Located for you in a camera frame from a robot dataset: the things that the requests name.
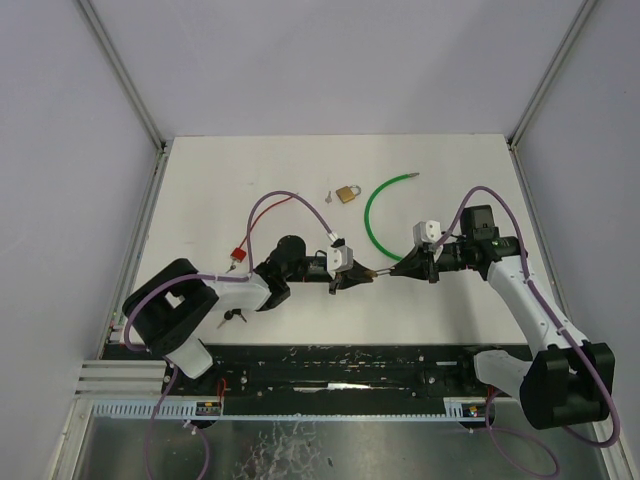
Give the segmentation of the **large brass padlock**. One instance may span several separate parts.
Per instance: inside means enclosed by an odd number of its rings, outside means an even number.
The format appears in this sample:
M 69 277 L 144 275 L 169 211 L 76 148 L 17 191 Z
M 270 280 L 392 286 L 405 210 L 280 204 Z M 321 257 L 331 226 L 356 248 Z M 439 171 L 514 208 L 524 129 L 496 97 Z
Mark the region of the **large brass padlock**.
M 342 204 L 347 204 L 361 194 L 361 188 L 358 185 L 348 185 L 338 188 L 335 194 Z

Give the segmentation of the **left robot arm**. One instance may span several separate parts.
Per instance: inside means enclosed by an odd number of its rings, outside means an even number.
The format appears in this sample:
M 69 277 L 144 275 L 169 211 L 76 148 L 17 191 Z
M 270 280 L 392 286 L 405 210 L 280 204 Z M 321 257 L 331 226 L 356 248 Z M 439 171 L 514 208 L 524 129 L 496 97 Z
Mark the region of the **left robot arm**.
M 130 350 L 160 356 L 186 377 L 197 379 L 214 363 L 196 336 L 210 312 L 221 311 L 229 319 L 272 310 L 290 297 L 291 282 L 326 283 L 334 294 L 376 277 L 353 258 L 341 238 L 335 238 L 326 252 L 308 256 L 302 238 L 285 236 L 246 275 L 203 273 L 179 258 L 125 300 L 123 340 Z

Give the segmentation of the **small brass padlock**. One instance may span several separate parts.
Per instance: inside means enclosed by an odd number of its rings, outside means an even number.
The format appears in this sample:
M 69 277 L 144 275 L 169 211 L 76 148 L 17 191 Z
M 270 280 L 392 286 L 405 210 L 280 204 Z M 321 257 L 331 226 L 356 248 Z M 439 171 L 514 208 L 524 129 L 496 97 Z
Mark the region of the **small brass padlock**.
M 387 268 L 387 269 L 381 269 L 381 270 L 366 270 L 365 274 L 369 277 L 369 278 L 378 278 L 381 276 L 385 276 L 385 275 L 390 275 L 392 273 L 392 269 Z

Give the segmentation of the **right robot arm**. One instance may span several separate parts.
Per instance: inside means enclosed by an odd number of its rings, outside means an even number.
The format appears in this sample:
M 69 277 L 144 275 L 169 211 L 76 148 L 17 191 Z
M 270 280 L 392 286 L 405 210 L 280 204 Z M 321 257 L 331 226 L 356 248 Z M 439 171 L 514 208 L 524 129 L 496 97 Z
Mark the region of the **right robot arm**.
M 436 283 L 445 272 L 478 272 L 508 307 L 532 358 L 481 351 L 474 357 L 477 379 L 516 399 L 538 430 L 607 419 L 612 350 L 590 342 L 536 286 L 518 238 L 500 235 L 490 206 L 463 209 L 460 226 L 455 241 L 437 245 L 438 223 L 416 224 L 414 247 L 392 267 L 392 275 Z

